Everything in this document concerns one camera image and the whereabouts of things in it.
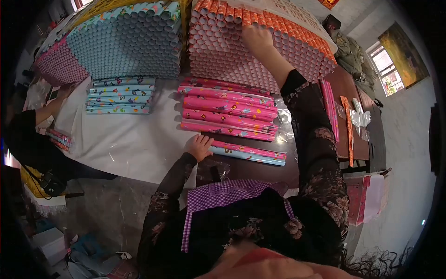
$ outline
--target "sleeve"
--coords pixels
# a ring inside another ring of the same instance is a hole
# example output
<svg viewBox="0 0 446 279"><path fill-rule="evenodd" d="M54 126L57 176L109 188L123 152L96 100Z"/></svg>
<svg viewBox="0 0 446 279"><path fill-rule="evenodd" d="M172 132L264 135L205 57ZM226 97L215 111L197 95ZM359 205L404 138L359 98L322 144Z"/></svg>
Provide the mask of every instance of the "sleeve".
<svg viewBox="0 0 446 279"><path fill-rule="evenodd" d="M151 197L138 246L137 261L139 266L147 263L150 249L156 244L158 235L164 229L166 221L179 211L178 198L196 164L197 159L193 155L187 152L183 153Z"/></svg>
<svg viewBox="0 0 446 279"><path fill-rule="evenodd" d="M293 70L281 90L297 128L299 197L317 201L338 225L344 238L349 199L339 168L335 136L322 102L311 87L304 88L305 85L305 79Z"/></svg>

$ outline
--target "blue wrapping paper roll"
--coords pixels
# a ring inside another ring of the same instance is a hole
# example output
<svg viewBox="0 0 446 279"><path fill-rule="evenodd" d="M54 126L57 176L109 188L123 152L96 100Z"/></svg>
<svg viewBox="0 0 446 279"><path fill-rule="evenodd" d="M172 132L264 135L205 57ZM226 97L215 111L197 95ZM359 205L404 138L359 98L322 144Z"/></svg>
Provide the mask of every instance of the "blue wrapping paper roll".
<svg viewBox="0 0 446 279"><path fill-rule="evenodd" d="M97 92L88 93L88 98L97 97L113 97L113 96L151 96L152 91L110 91L110 92Z"/></svg>
<svg viewBox="0 0 446 279"><path fill-rule="evenodd" d="M109 103L130 103L130 104L148 104L152 99L152 95L147 96L107 96L92 97L85 100L87 105L109 104Z"/></svg>
<svg viewBox="0 0 446 279"><path fill-rule="evenodd" d="M90 93L110 92L110 91L153 91L154 85L116 85L90 88Z"/></svg>
<svg viewBox="0 0 446 279"><path fill-rule="evenodd" d="M260 163L265 163L265 164L271 164L271 165L276 165L276 166L284 166L285 165L285 160L282 160L282 159L274 159L274 158L264 157L264 156L260 156L257 154L245 153L245 152L236 151L236 150L227 150L222 147L211 146L209 148L209 151L212 151L214 154L218 154L218 155L229 156L229 157L234 157L234 158L239 158L239 159L244 159L244 160L249 160L249 161L255 161L255 162L260 162Z"/></svg>
<svg viewBox="0 0 446 279"><path fill-rule="evenodd" d="M140 109L138 107L121 107L116 106L114 108L103 108L103 109L86 109L86 114L149 114L150 106L147 106L144 109Z"/></svg>
<svg viewBox="0 0 446 279"><path fill-rule="evenodd" d="M94 80L94 87L115 86L115 85L155 85L155 79L147 76L142 77L128 77L115 79L100 79Z"/></svg>

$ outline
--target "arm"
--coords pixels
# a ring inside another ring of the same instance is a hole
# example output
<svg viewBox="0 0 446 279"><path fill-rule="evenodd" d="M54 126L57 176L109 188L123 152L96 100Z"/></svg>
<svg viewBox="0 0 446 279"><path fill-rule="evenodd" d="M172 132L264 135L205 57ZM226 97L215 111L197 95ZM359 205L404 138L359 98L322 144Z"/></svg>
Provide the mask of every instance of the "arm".
<svg viewBox="0 0 446 279"><path fill-rule="evenodd" d="M274 48L267 30L247 26L243 42L276 79L281 96L297 123L296 145L301 177L299 196L322 206L341 229L348 227L347 187L339 168L332 127L319 98L303 90L307 81ZM289 198L290 202L297 197Z"/></svg>
<svg viewBox="0 0 446 279"><path fill-rule="evenodd" d="M185 152L179 158L158 186L150 199L149 209L144 219L141 240L138 246L137 261L139 266L147 263L150 247L155 245L158 234L163 230L165 222L172 213L179 211L178 198L188 180L193 167L205 157L213 155L208 151L213 138L193 136L185 146Z"/></svg>
<svg viewBox="0 0 446 279"><path fill-rule="evenodd" d="M73 83L62 85L59 89L58 96L51 103L43 108L36 109L36 126L45 121L51 115L56 118L59 114L63 101L70 96L75 86Z"/></svg>

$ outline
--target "stack of paper rolls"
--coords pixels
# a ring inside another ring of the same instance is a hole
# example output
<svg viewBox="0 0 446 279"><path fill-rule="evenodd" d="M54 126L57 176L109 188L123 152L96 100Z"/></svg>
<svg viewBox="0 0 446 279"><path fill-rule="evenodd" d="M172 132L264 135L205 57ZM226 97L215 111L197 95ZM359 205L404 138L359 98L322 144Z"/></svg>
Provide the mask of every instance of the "stack of paper rolls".
<svg viewBox="0 0 446 279"><path fill-rule="evenodd" d="M140 3L97 15L67 38L93 79L148 75L177 79L181 60L178 2Z"/></svg>
<svg viewBox="0 0 446 279"><path fill-rule="evenodd" d="M273 76L243 46L244 25L268 29L277 50L310 82L337 67L328 43L292 21L224 1L200 0L192 9L188 38L192 74L279 92Z"/></svg>
<svg viewBox="0 0 446 279"><path fill-rule="evenodd" d="M79 82L88 77L85 67L81 66L71 52L64 37L48 48L35 62L42 77L52 86Z"/></svg>

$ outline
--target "wrapping paper roll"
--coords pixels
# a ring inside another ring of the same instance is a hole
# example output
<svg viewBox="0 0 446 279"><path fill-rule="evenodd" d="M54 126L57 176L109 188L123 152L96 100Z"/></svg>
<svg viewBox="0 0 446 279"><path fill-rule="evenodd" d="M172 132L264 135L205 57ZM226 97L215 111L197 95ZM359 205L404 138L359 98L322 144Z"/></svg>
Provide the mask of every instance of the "wrapping paper roll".
<svg viewBox="0 0 446 279"><path fill-rule="evenodd" d="M209 151L212 151L214 154L239 158L239 159L248 160L248 161L255 161L255 162L271 164L271 165L276 165L276 166L284 166L285 165L285 160L283 160L283 159L275 159L275 158L271 158L271 157L260 156L257 154L250 154L250 153L236 151L236 150L228 150L228 149L224 149L222 147L211 146L209 148Z"/></svg>
<svg viewBox="0 0 446 279"><path fill-rule="evenodd" d="M112 97L112 96L151 96L152 91L107 91L107 92L96 92L88 93L88 98L97 97Z"/></svg>
<svg viewBox="0 0 446 279"><path fill-rule="evenodd" d="M180 86L178 91L186 94L187 96L203 96L208 98L216 98L216 99L227 99L227 100L238 100L243 102L253 103L254 106L259 105L259 107L269 106L274 107L274 102L265 100L262 98L253 97L255 95L243 95L243 93L229 93L222 92L218 89L203 89L200 87L184 87Z"/></svg>
<svg viewBox="0 0 446 279"><path fill-rule="evenodd" d="M233 128L223 128L221 126L218 126L217 124L211 125L211 123L206 123L204 121L202 121L202 122L203 122L203 124L189 123L183 119L180 127L181 127L181 129L187 130L187 131L221 133L221 134L230 135L230 136L247 137L247 138L253 138L253 139L258 139L258 140L268 141L268 142L272 142L274 140L274 136L270 135L270 134L249 132L249 131L243 131L240 129L233 129Z"/></svg>
<svg viewBox="0 0 446 279"><path fill-rule="evenodd" d="M152 99L151 95L146 96L108 96L87 98L85 103L87 105L107 104L107 103L131 103L131 104L148 104Z"/></svg>
<svg viewBox="0 0 446 279"><path fill-rule="evenodd" d="M254 147L241 146L238 144L219 142L219 141L213 141L212 146L220 147L220 148L224 148L224 149L232 150L232 151L240 151L240 152L245 152L245 153L249 153L249 154L257 154L257 155L264 156L264 157L286 160L286 153L282 153L282 152L258 149L258 148L254 148Z"/></svg>
<svg viewBox="0 0 446 279"><path fill-rule="evenodd" d="M188 78L184 79L184 81L181 83L181 85L223 89L223 90L229 90L229 91L237 91L240 93L256 94L256 95L260 95L260 96L269 96L269 94L270 94L270 92L266 91L266 90L252 88L250 86L229 83L229 82L215 80L215 79L201 79L201 78L195 78L195 77L188 77Z"/></svg>
<svg viewBox="0 0 446 279"><path fill-rule="evenodd" d="M184 108L183 118L220 124L224 123L234 127L240 127L241 129L252 129L263 133L274 134L277 131L277 125L271 124L269 122L219 112L208 112L204 110Z"/></svg>
<svg viewBox="0 0 446 279"><path fill-rule="evenodd" d="M268 107L260 109L258 107L236 104L235 101L223 101L217 99L201 100L185 97L183 108L222 112L268 122L272 122L273 119L277 117L277 113L268 110Z"/></svg>
<svg viewBox="0 0 446 279"><path fill-rule="evenodd" d="M107 92L107 91L153 91L154 85L115 85L105 87L90 88L90 93Z"/></svg>
<svg viewBox="0 0 446 279"><path fill-rule="evenodd" d="M46 129L45 133L67 147L71 147L73 143L73 139L71 137L66 136L54 129Z"/></svg>
<svg viewBox="0 0 446 279"><path fill-rule="evenodd" d="M103 108L103 109L86 109L86 114L149 114L150 106L147 108L120 107Z"/></svg>
<svg viewBox="0 0 446 279"><path fill-rule="evenodd" d="M60 149L66 151L66 152L70 151L70 149L67 146L63 145L62 143L58 142L56 139L54 139L52 137L50 137L50 142L54 143L57 147L59 147Z"/></svg>
<svg viewBox="0 0 446 279"><path fill-rule="evenodd" d="M100 79L93 81L93 87L115 86L115 85L155 85L155 79L147 76L128 77L115 79Z"/></svg>

